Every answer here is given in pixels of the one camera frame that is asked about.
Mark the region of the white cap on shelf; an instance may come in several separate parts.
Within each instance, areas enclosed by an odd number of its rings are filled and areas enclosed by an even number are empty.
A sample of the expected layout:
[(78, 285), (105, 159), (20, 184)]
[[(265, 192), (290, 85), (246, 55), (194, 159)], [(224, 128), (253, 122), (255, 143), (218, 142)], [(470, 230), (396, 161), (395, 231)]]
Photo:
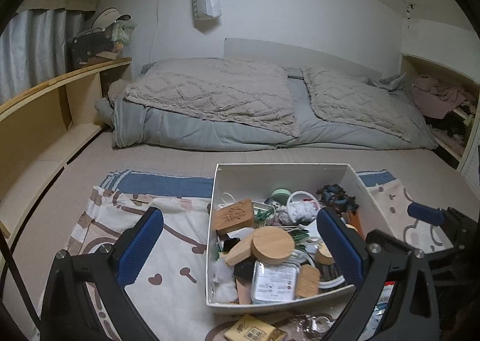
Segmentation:
[(117, 8), (107, 8), (94, 20), (91, 29), (107, 29), (117, 21), (129, 21), (131, 15), (121, 14)]

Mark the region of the grey duvet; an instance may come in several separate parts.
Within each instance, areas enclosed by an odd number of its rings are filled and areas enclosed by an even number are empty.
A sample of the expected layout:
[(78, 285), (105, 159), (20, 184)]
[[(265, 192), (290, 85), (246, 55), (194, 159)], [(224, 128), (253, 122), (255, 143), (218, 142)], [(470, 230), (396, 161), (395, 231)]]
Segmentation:
[[(144, 69), (141, 75), (154, 64)], [(387, 151), (431, 150), (436, 147), (433, 134), (404, 87), (404, 75), (378, 81), (361, 78), (370, 86), (386, 90), (395, 105), (408, 113), (412, 131), (409, 142), (376, 129), (318, 118), (311, 108), (303, 69), (282, 68), (287, 71), (299, 129), (298, 136), (293, 138), (249, 125), (203, 120), (130, 102), (126, 100), (125, 92), (135, 80), (112, 82), (106, 97), (94, 105), (98, 119), (112, 128), (112, 142), (117, 148), (140, 143), (193, 151), (261, 151), (291, 147)]]

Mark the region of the wooden bedside shelf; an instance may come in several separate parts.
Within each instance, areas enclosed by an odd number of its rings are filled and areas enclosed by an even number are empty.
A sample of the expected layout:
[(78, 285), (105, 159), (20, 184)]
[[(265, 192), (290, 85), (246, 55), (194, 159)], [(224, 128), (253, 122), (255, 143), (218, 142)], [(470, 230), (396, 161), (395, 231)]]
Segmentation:
[(132, 76), (131, 62), (67, 72), (1, 106), (1, 231), (9, 242), (67, 162), (101, 132), (94, 103), (107, 83)]

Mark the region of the cream shoe box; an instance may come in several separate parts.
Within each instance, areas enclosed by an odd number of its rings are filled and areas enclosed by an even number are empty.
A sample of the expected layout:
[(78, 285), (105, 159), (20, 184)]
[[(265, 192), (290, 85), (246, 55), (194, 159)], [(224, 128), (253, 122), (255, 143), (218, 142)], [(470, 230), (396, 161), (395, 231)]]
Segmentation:
[(208, 225), (205, 281), (206, 306), (211, 311), (221, 315), (278, 312), (334, 300), (343, 295), (352, 295), (356, 291), (354, 286), (348, 285), (315, 297), (287, 303), (245, 305), (216, 303), (213, 300), (216, 285), (213, 281), (212, 265), (218, 254), (213, 220), (216, 211), (220, 208), (222, 195), (231, 194), (235, 201), (251, 199), (259, 202), (270, 197), (276, 189), (287, 189), (290, 192), (303, 190), (315, 194), (318, 189), (327, 184), (338, 184), (347, 194), (355, 197), (359, 204), (357, 215), (363, 233), (372, 230), (392, 232), (374, 197), (349, 164), (218, 164), (216, 166)]

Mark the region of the cartoon bear blanket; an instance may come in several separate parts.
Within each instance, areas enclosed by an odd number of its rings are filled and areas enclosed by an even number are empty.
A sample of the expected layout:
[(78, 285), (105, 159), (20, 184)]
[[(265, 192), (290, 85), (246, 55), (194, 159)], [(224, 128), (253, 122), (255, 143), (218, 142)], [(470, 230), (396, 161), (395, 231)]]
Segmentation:
[[(199, 340), (205, 337), (216, 316), (206, 306), (205, 281), (210, 212), (199, 219), (188, 217), (179, 226), (187, 233), (199, 233), (200, 242), (188, 246), (174, 237), (171, 213), (163, 214), (163, 232), (148, 256), (137, 280), (124, 290), (156, 340)], [(315, 312), (324, 303), (273, 313)]]

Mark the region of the black bag on shelf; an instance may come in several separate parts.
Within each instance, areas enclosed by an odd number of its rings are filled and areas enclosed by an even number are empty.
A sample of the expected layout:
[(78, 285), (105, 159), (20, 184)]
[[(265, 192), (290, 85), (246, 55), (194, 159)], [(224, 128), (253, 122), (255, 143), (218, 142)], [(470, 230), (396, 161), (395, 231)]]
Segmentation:
[(102, 60), (116, 60), (124, 43), (115, 40), (113, 28), (88, 29), (67, 41), (67, 51), (74, 69), (81, 69)]

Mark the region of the beige small carton box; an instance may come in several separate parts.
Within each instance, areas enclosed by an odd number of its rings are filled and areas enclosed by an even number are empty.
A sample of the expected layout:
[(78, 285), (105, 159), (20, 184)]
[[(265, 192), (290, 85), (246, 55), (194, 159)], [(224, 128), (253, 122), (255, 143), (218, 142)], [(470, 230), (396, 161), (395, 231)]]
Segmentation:
[(287, 332), (248, 314), (224, 332), (229, 341), (281, 341), (286, 336)]

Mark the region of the white headboard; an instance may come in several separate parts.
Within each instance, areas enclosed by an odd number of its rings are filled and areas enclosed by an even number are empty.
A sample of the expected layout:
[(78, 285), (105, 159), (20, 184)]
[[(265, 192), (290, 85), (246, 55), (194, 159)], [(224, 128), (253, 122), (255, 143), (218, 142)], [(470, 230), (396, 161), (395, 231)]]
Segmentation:
[(382, 74), (361, 64), (321, 51), (271, 41), (243, 38), (224, 39), (224, 58), (252, 59), (284, 68), (325, 67), (356, 77), (379, 80)]

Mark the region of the pink clothes pile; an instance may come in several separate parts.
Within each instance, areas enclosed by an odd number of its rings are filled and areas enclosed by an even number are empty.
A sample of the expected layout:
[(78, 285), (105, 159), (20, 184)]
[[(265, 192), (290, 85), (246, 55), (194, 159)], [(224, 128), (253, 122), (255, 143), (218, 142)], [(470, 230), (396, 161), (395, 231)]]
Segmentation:
[(452, 86), (430, 76), (419, 76), (410, 87), (413, 102), (423, 116), (443, 119), (464, 102), (476, 110), (475, 97), (458, 83)]

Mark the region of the grey curtain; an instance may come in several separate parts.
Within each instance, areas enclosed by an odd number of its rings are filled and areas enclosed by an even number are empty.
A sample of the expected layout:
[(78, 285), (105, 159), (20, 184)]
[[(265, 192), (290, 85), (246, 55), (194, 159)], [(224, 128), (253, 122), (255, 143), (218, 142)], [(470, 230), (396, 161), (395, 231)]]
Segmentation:
[(80, 32), (81, 11), (27, 10), (1, 33), (1, 102), (67, 71), (67, 41)]

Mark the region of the round bamboo lid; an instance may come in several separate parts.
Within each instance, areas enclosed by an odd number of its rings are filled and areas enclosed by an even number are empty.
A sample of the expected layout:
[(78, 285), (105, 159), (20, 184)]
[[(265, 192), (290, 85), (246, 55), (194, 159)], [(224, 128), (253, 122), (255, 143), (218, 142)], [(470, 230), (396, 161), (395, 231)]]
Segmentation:
[(251, 252), (257, 260), (266, 264), (281, 264), (294, 250), (294, 239), (279, 227), (265, 226), (256, 229), (252, 235)]

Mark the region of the wooden engraved block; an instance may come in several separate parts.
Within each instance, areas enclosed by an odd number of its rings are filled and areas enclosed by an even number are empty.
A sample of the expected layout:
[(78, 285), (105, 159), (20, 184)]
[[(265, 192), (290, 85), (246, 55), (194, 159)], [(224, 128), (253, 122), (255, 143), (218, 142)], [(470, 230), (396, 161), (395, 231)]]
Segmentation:
[(255, 225), (253, 203), (244, 199), (214, 212), (212, 228), (219, 234), (226, 234)]

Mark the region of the right beige quilted pillow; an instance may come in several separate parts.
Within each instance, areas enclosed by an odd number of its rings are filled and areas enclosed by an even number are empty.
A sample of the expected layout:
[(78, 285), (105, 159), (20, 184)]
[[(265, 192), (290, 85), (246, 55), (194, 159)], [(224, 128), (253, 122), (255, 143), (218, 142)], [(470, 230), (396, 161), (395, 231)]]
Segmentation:
[(303, 68), (312, 111), (322, 120), (359, 125), (411, 140), (408, 113), (386, 90), (327, 68)]

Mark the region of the beige quilted pillow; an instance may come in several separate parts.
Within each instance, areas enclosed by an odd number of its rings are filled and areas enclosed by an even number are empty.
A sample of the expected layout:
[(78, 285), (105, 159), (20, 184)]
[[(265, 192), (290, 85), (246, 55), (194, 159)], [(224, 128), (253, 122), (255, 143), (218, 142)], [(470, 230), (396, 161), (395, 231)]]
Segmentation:
[(322, 120), (359, 125), (411, 140), (408, 113), (386, 90), (327, 68), (303, 68), (312, 111)]
[(287, 72), (249, 59), (156, 62), (127, 86), (126, 100), (198, 119), (299, 135)]

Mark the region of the brown blue crochet pouch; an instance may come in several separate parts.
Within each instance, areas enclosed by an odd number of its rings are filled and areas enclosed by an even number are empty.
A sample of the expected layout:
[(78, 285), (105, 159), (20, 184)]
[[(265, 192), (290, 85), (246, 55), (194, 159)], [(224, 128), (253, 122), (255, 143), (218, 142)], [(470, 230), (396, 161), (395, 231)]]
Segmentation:
[(358, 210), (359, 205), (356, 203), (356, 198), (349, 196), (338, 184), (325, 185), (317, 190), (316, 194), (321, 203), (334, 209), (339, 215), (348, 212), (356, 214)]

